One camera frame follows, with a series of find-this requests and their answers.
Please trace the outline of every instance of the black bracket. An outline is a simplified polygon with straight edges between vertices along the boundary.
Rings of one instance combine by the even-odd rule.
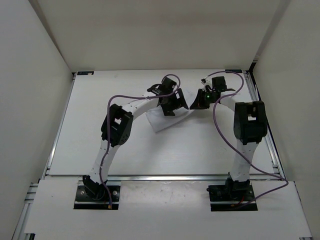
[[[234,107],[233,132],[243,145],[261,142],[268,132],[264,102],[236,102]]]
[[[130,137],[134,116],[132,112],[123,110],[122,106],[110,106],[110,144],[111,147],[123,145]],[[102,140],[108,139],[107,117],[101,126]]]
[[[174,91],[176,85],[177,83],[175,81],[165,77],[161,84],[155,84],[148,88],[147,91],[154,93],[156,96],[168,95]],[[165,116],[175,116],[173,110],[179,108],[189,109],[181,88],[177,90],[177,94],[168,97],[160,97],[158,101],[158,106],[159,105]]]
[[[237,74],[242,74],[242,70],[241,69],[225,69],[225,71],[227,72],[227,74],[229,74],[230,72],[234,72]]]
[[[92,210],[118,210],[121,187],[119,185],[108,185],[107,187],[109,188],[109,191],[111,193],[111,209],[109,209],[109,195],[104,187],[103,191],[100,191],[97,195],[97,198],[93,198],[91,194],[88,194],[89,192],[87,186],[84,185],[78,185],[76,189],[73,208]]]
[[[205,90],[199,88],[196,98],[190,106],[190,109],[208,109],[210,108],[210,104],[215,103],[221,97],[222,92],[235,91],[232,88],[227,88],[224,76],[213,77],[211,80],[212,89],[208,85],[206,86]]]
[[[249,180],[233,181],[229,176],[224,185],[210,185],[206,190],[209,192],[211,212],[258,210],[255,202],[243,206],[245,202],[255,198]]]
[[[94,71],[78,71],[77,75],[93,75],[95,72]]]

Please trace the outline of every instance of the purple cable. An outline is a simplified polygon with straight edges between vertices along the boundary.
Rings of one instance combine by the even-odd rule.
[[[238,74],[238,73],[236,73],[236,72],[233,72],[233,71],[217,71],[217,72],[214,72],[214,73],[209,74],[206,78],[208,78],[208,77],[210,77],[210,76],[212,76],[212,75],[215,75],[215,74],[219,74],[219,73],[236,74],[236,75],[238,75],[238,76],[241,78],[242,84],[241,84],[241,87],[240,87],[235,93],[231,93],[231,94],[224,95],[224,96],[220,97],[220,98],[215,102],[215,104],[214,104],[214,106],[213,106],[213,121],[214,121],[214,125],[215,125],[215,127],[216,127],[216,130],[218,131],[218,133],[220,134],[220,136],[222,137],[222,139],[224,140],[224,142],[225,142],[232,150],[234,150],[237,154],[239,154],[248,164],[250,164],[250,166],[251,166],[252,168],[254,168],[255,170],[257,170],[257,171],[259,171],[260,173],[263,173],[263,174],[265,174],[265,175],[268,175],[268,176],[271,176],[271,177],[275,177],[275,178],[277,178],[277,179],[280,179],[280,180],[285,181],[285,184],[284,184],[284,185],[278,186],[278,187],[273,188],[273,189],[271,189],[271,190],[268,190],[268,191],[266,191],[266,192],[264,192],[264,193],[261,193],[260,195],[256,196],[255,198],[253,198],[252,200],[246,202],[245,204],[243,204],[243,205],[241,205],[241,206],[238,206],[238,207],[235,207],[235,208],[232,208],[232,210],[235,210],[235,209],[240,209],[240,208],[243,208],[243,207],[249,205],[249,204],[252,203],[253,201],[256,201],[258,198],[261,198],[262,196],[264,196],[264,195],[266,195],[266,194],[268,194],[268,193],[271,193],[271,192],[273,192],[273,191],[276,191],[276,190],[279,190],[279,189],[282,189],[282,188],[288,186],[289,182],[288,182],[288,180],[285,179],[284,177],[281,177],[281,176],[275,175],[275,174],[273,174],[273,173],[269,173],[269,172],[263,171],[263,170],[257,168],[256,166],[254,166],[254,165],[250,162],[250,160],[249,160],[248,158],[246,158],[245,155],[243,155],[243,154],[242,154],[240,151],[238,151],[234,146],[232,146],[232,144],[226,139],[226,137],[224,136],[224,134],[221,132],[221,130],[220,130],[219,126],[218,126],[217,118],[216,118],[216,108],[217,108],[217,105],[218,105],[218,103],[219,103],[222,99],[224,99],[224,98],[226,98],[226,97],[232,97],[232,96],[236,95],[238,92],[240,92],[240,90],[243,88],[243,86],[244,86],[244,84],[245,84],[245,80],[244,80],[244,78],[243,78],[240,74]]]
[[[178,85],[177,85],[177,88],[169,93],[169,94],[166,94],[166,95],[158,95],[158,96],[146,96],[146,97],[141,97],[141,96],[126,96],[126,95],[114,95],[113,97],[111,97],[108,101],[108,105],[107,105],[107,108],[106,108],[106,115],[107,115],[107,118],[106,118],[106,126],[107,126],[107,132],[110,133],[110,105],[111,105],[111,101],[115,98],[126,98],[126,99],[135,99],[135,100],[144,100],[144,99],[158,99],[158,98],[167,98],[167,97],[170,97],[172,96],[173,94],[175,94],[178,89],[180,88],[180,85],[181,85],[181,81],[180,81],[180,78],[175,75],[175,74],[167,74],[165,75],[163,78],[162,78],[162,81],[168,77],[168,76],[173,76],[173,77],[176,77],[178,79]],[[104,161],[105,161],[105,158],[106,156],[108,155],[108,152],[109,152],[109,149],[110,149],[110,134],[107,135],[107,147],[106,147],[106,151],[101,159],[101,163],[100,163],[100,168],[99,168],[99,177],[100,177],[100,181],[102,183],[102,185],[105,187],[105,189],[107,190],[108,192],[108,195],[109,195],[109,208],[112,209],[112,199],[111,199],[111,193],[110,193],[110,190],[108,188],[108,186],[105,184],[105,182],[103,181],[103,177],[102,177],[102,166],[104,164]]]

